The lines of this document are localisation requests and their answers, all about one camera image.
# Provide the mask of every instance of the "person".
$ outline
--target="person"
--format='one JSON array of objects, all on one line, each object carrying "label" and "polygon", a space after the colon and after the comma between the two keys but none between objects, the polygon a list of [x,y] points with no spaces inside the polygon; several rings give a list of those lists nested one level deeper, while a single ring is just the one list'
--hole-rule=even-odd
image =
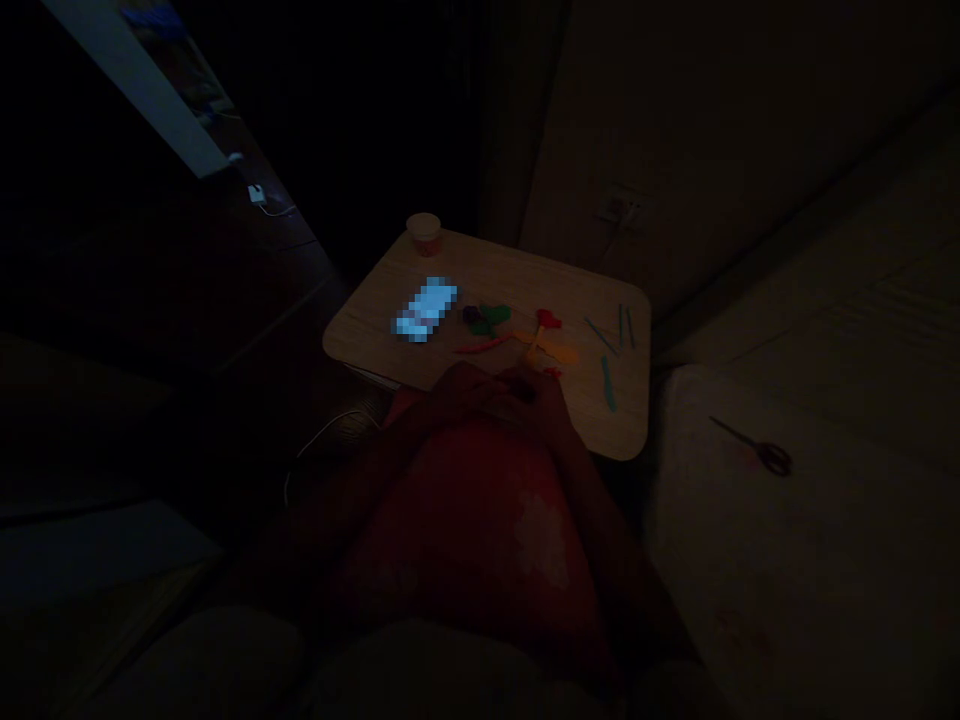
[{"label": "person", "polygon": [[[308,661],[318,574],[356,537],[432,434],[483,409],[511,415],[552,457],[619,648],[657,648],[618,697],[553,678],[505,643],[405,620]],[[188,618],[86,708],[85,717],[728,717],[650,560],[606,491],[560,383],[524,367],[451,367],[335,478],[273,521]],[[629,654],[620,655],[636,672]]]}]

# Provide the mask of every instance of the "glowing phone screen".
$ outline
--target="glowing phone screen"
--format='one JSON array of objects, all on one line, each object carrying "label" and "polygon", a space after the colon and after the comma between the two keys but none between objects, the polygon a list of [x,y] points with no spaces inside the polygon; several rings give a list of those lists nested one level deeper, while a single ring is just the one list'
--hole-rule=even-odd
[{"label": "glowing phone screen", "polygon": [[430,277],[420,292],[393,319],[390,331],[410,342],[426,342],[447,310],[457,301],[457,286],[448,278]]}]

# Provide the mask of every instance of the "hand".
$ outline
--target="hand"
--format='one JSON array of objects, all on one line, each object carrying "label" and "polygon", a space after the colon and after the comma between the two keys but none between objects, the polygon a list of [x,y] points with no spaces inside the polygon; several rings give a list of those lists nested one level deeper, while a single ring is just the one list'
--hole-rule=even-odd
[{"label": "hand", "polygon": [[507,385],[510,392],[498,395],[495,403],[509,409],[551,451],[580,441],[556,378],[518,366],[504,370],[496,379]]},{"label": "hand", "polygon": [[479,410],[491,398],[509,388],[476,365],[460,361],[437,380],[427,398],[416,409],[419,419],[428,428],[459,420],[468,412]]}]

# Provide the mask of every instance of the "small wooden table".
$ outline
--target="small wooden table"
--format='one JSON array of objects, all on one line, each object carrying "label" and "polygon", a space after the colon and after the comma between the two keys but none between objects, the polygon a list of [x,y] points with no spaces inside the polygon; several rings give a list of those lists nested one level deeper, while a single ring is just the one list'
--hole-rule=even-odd
[{"label": "small wooden table", "polygon": [[[460,288],[457,304],[425,343],[411,343],[390,332],[390,321],[403,309],[428,276],[445,276]],[[616,357],[584,322],[584,316],[619,347],[618,305],[630,307],[636,349],[630,347],[626,312],[623,349]],[[647,438],[650,375],[650,302],[625,282],[554,260],[444,230],[443,252],[417,255],[403,233],[350,296],[323,335],[326,353],[356,369],[429,390],[458,360],[468,360],[495,373],[516,365],[526,345],[509,340],[476,355],[458,355],[454,348],[486,338],[470,334],[461,320],[465,305],[509,305],[512,318],[497,333],[537,330],[538,308],[563,321],[560,330],[544,336],[580,353],[578,365],[560,366],[560,384],[574,427],[587,447],[614,460],[630,460]],[[617,411],[604,395],[600,357],[606,355],[613,378]],[[559,365],[545,358],[544,365]]]}]

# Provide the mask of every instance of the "blue plastic stick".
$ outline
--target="blue plastic stick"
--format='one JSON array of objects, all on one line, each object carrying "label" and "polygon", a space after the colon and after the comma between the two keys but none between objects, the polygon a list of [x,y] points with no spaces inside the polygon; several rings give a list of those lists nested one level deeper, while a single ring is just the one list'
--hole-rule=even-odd
[{"label": "blue plastic stick", "polygon": [[603,392],[607,396],[607,405],[610,412],[616,412],[617,400],[613,397],[613,378],[610,377],[610,364],[606,355],[600,358],[600,364],[603,365]]},{"label": "blue plastic stick", "polygon": [[627,328],[630,330],[630,347],[637,349],[637,344],[633,341],[633,318],[630,317],[630,308],[627,308]]},{"label": "blue plastic stick", "polygon": [[587,321],[587,325],[589,325],[590,329],[597,334],[597,337],[603,340],[603,344],[610,348],[610,352],[612,352],[615,356],[620,357],[620,353],[617,352],[617,349],[609,343],[609,341],[603,336],[602,332],[597,330],[597,326],[590,322],[590,318],[584,317],[583,319]]}]

